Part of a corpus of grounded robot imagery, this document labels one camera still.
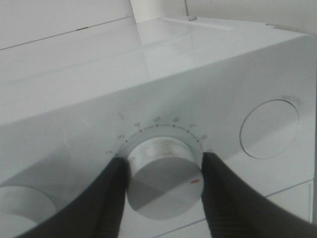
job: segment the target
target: white appliance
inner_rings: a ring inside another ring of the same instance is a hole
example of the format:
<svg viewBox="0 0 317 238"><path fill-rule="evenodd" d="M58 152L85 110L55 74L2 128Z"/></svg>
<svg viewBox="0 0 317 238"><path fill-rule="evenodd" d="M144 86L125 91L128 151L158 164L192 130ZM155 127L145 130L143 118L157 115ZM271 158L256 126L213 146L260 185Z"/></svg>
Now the white appliance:
<svg viewBox="0 0 317 238"><path fill-rule="evenodd" d="M9 48L0 60L1 187L36 189L58 211L114 156L172 137L198 165L213 151L260 194L312 220L312 36L163 17ZM168 219L126 202L120 238L178 236L210 237L199 199Z"/></svg>

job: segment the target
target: appliance top panel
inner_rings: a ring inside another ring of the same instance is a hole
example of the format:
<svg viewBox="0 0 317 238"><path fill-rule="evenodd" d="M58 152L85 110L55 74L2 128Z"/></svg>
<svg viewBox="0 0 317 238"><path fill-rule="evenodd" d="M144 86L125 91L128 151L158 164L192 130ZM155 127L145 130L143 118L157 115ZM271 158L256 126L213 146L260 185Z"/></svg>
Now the appliance top panel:
<svg viewBox="0 0 317 238"><path fill-rule="evenodd" d="M264 23L163 17L1 50L0 125L300 37Z"/></svg>

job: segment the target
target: white tile wall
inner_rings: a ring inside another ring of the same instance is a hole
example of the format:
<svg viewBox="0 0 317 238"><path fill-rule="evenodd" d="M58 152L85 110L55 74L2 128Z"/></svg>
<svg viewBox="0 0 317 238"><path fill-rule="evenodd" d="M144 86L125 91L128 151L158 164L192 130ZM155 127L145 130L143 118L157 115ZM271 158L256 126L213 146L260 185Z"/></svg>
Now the white tile wall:
<svg viewBox="0 0 317 238"><path fill-rule="evenodd" d="M189 15L265 22L317 36L316 0L187 0Z"/></svg>
<svg viewBox="0 0 317 238"><path fill-rule="evenodd" d="M137 22L147 21L161 16L186 15L185 0L131 0Z"/></svg>
<svg viewBox="0 0 317 238"><path fill-rule="evenodd" d="M312 222L313 192L314 186L311 180L291 189L275 193L267 198L296 216L308 222Z"/></svg>
<svg viewBox="0 0 317 238"><path fill-rule="evenodd" d="M131 16L130 0L0 0L0 49Z"/></svg>

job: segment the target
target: dial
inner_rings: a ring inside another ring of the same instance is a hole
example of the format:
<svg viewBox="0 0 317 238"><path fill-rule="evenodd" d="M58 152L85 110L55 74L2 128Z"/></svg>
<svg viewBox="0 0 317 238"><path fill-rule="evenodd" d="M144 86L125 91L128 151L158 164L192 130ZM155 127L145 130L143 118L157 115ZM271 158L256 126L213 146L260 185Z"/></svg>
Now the dial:
<svg viewBox="0 0 317 238"><path fill-rule="evenodd" d="M134 133L131 133L128 136L123 134L119 135L118 138L122 144L118 146L117 149L107 151L106 154L111 155L116 151L115 156L127 158L131 151L143 141L154 137L168 136L184 142L190 148L197 164L201 166L203 157L202 143L204 143L206 135L195 135L193 133L195 127L195 124L188 125L186 128L186 126L167 123L157 123L146 127L140 126L137 131L134 131Z"/></svg>
<svg viewBox="0 0 317 238"><path fill-rule="evenodd" d="M177 217L189 210L203 191L203 176L190 147L179 139L159 136L129 154L128 201L140 215Z"/></svg>

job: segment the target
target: grey knob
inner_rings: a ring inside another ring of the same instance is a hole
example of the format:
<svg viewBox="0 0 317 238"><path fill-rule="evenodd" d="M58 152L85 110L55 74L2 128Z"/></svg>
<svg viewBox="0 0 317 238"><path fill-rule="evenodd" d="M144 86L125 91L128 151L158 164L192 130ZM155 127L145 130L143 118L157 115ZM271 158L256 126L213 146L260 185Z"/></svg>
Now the grey knob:
<svg viewBox="0 0 317 238"><path fill-rule="evenodd" d="M172 137L154 137L128 156L128 201L144 217L162 220L189 210L203 191L203 176L190 148Z"/></svg>

